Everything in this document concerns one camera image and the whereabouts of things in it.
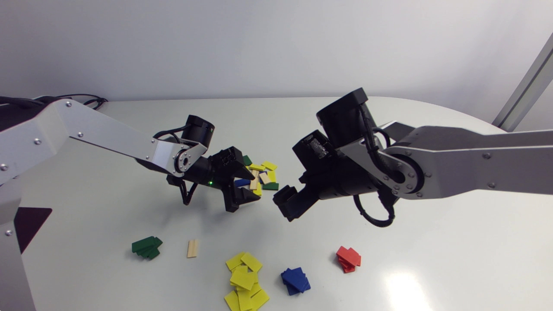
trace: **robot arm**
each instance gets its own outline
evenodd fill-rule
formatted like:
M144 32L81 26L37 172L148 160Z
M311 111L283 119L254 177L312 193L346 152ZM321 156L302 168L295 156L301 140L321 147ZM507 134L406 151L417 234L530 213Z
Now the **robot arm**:
M462 128L377 128L358 89L317 113L327 136L315 131L293 150L306 172L297 192L286 186L273 201L289 221L318 200L354 197L372 224L392 223L399 199L435 199L475 189L553 194L553 131L481 135ZM373 132L395 143L383 147ZM377 191L388 220L367 215L359 194Z
M151 138L74 100L54 100L36 109L38 113L28 120L0 131L0 185L52 157L73 138L135 158L146 168L167 174L169 184L181 189L185 204L197 184L221 189L227 211L234 212L240 204L259 199L251 191L234 186L234 177L253 179L238 149L202 156L215 127L199 117L189 116L184 127ZM182 131L180 138L175 135L177 131ZM169 138L160 139L168 134ZM196 184L189 193L185 180Z

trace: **blue block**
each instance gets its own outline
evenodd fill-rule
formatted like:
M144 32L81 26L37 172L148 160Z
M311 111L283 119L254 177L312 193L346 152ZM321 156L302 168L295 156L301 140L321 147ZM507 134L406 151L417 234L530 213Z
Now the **blue block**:
M295 291L292 291L293 293L296 293L296 291L303 293L311 288L309 281L305 277L305 273L303 273L301 268L287 269L281 273L280 276L282 277L284 284L287 286L290 285L295 289Z
M249 179L238 179L234 181L234 185L237 187L242 187L242 186L249 185L250 182L251 180Z

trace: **green block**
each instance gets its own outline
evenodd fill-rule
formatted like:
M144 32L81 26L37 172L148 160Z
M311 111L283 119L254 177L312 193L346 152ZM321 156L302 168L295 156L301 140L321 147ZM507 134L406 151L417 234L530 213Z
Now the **green block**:
M143 250L146 247L154 246L155 245L155 238L153 236L147 237L146 239L142 239L140 241L136 241L132 244L132 251L133 253L138 252L139 250Z
M269 183L261 187L263 190L278 190L278 183Z
M148 253L147 257L150 258L150 259L154 259L154 258L156 258L157 255L159 255L159 251L158 251L157 248L154 248Z
M248 165L252 165L252 164L253 164L252 160L249 159L249 156L246 156L246 155L245 155L243 158L244 158L244 165L245 165L245 166L248 166Z
M146 248L144 248L144 249L142 249L142 250L139 250L139 251L137 252L137 255L146 258L146 256L148 255L148 253L149 253L151 250L153 250L154 248L155 248L154 246L148 246L148 247L146 247Z

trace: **white table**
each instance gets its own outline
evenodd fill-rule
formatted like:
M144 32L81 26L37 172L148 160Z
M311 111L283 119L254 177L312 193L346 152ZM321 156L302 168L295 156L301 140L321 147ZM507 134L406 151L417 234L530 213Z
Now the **white table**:
M110 102L102 112L138 130L182 126L188 114L216 129L206 155L236 146L279 166L281 185L301 184L292 146L321 129L315 113L335 98ZM377 124L500 130L428 103L372 97ZM77 141L21 176L23 206L52 208L23 261L37 310L226 310L232 287L225 261L249 251L263 264L261 310L551 310L553 196L473 191L396 204L381 229L367 223L352 198L319 201L289 223L265 191L236 213L218 190L198 187L189 206L165 176L132 158ZM386 213L375 194L361 197L369 214ZM152 261L131 243L163 240ZM198 258L186 259L189 239ZM344 245L362 266L344 274L335 252ZM288 296L280 279L302 267L311 290Z

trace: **pile of colored blocks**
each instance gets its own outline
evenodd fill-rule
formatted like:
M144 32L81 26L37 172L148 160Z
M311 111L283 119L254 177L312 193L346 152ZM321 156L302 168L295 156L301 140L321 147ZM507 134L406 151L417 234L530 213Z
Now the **pile of colored blocks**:
M336 256L338 256L338 262L342 266L344 273L353 272L356 266L361 266L361 255L351 247L348 250L340 246L340 249L336 252Z
M282 277L282 282L286 285L288 295L290 296L303 293L306 290L311 289L309 280L301 268L286 269L286 271L281 273L280 276Z
M228 307L231 311L257 311L269 300L257 276L263 265L252 254L245 252L232 257L226 264L232 272L231 286L236 288L225 296Z
M163 242L160 239L151 236L133 243L132 251L145 259L154 259L157 255L159 255L158 247L161 244L163 244Z
M253 176L253 180L238 179L234 181L237 187L248 186L251 191L261 196L263 190L278 190L277 176L275 170L277 166L269 161L263 162L261 165L253 164L248 156L244 156L244 165L249 169Z

